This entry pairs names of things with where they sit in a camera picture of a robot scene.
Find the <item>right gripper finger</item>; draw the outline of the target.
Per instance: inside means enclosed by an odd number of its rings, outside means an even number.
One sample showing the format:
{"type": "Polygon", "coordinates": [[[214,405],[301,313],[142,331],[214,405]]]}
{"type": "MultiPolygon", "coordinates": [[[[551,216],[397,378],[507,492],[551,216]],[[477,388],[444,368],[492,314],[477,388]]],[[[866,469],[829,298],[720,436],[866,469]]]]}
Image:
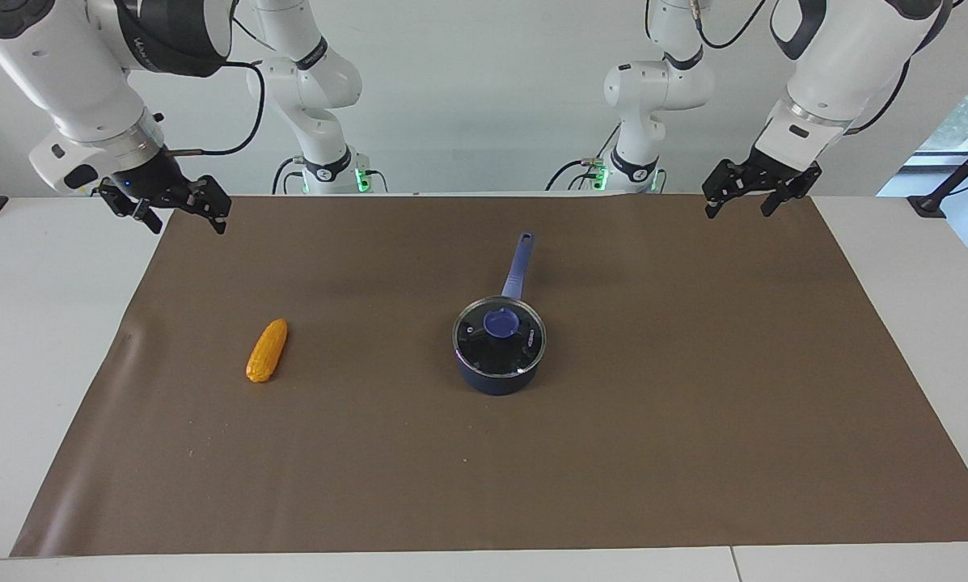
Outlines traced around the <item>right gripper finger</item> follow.
{"type": "Polygon", "coordinates": [[[224,235],[232,199],[213,176],[203,175],[194,182],[194,213],[209,221],[218,235],[224,235]]]}
{"type": "Polygon", "coordinates": [[[163,222],[150,209],[150,202],[147,199],[140,198],[138,202],[133,201],[115,184],[100,184],[99,198],[118,217],[131,217],[135,221],[142,222],[152,233],[161,233],[163,222]]]}

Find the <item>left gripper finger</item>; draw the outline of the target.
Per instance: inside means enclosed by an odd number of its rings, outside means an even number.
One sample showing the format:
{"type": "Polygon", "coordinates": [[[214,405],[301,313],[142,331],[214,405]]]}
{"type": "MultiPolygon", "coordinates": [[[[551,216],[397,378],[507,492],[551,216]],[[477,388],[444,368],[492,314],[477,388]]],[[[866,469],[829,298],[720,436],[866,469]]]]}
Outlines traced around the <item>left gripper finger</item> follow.
{"type": "Polygon", "coordinates": [[[706,200],[706,217],[712,220],[720,212],[724,203],[738,195],[738,171],[730,159],[722,159],[712,169],[702,184],[703,196],[706,200]]]}
{"type": "Polygon", "coordinates": [[[784,202],[801,198],[804,198],[804,188],[802,185],[798,187],[794,183],[794,180],[780,180],[775,188],[766,196],[764,202],[760,205],[760,210],[764,217],[771,217],[784,202]]]}

